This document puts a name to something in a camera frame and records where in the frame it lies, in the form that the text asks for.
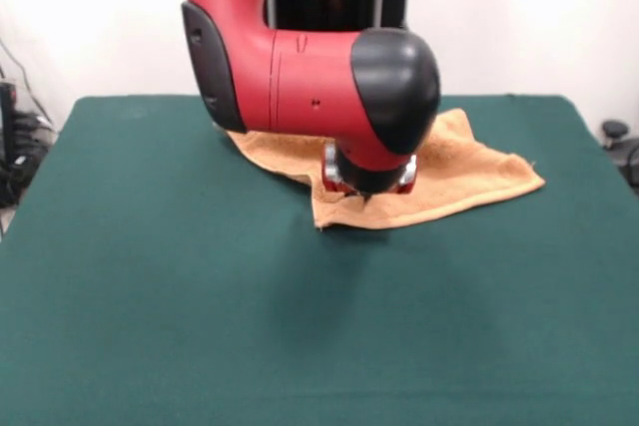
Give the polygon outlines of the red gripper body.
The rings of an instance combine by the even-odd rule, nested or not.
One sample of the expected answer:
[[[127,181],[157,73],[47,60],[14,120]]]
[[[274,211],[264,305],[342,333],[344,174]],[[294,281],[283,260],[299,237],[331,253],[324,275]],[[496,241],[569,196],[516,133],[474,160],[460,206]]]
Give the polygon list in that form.
[[[374,172],[352,163],[334,142],[323,147],[321,179],[329,192],[345,195],[409,194],[416,182],[416,155],[399,168]]]

